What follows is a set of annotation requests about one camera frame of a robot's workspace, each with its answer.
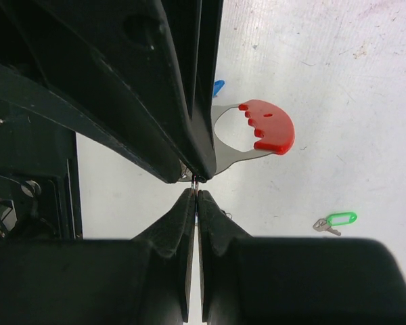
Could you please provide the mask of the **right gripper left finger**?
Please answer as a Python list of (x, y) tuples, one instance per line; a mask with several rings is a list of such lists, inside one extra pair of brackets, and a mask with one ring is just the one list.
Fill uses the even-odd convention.
[(195, 192), (130, 240), (0, 242), (0, 324), (183, 324)]

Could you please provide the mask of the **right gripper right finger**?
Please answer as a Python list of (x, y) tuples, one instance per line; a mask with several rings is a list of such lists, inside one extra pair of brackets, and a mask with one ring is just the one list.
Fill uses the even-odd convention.
[(207, 324), (406, 324), (406, 283), (388, 249), (360, 238), (254, 237), (198, 195)]

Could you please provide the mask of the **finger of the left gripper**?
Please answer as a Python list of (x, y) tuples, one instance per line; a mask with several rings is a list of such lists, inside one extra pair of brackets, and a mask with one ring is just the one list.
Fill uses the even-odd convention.
[(0, 1), (0, 64), (206, 181), (222, 11), (222, 1)]
[(111, 149), (165, 183), (176, 183), (182, 168), (172, 153), (158, 152), (139, 135), (134, 144), (84, 108), (0, 64), (0, 100), (38, 114)]

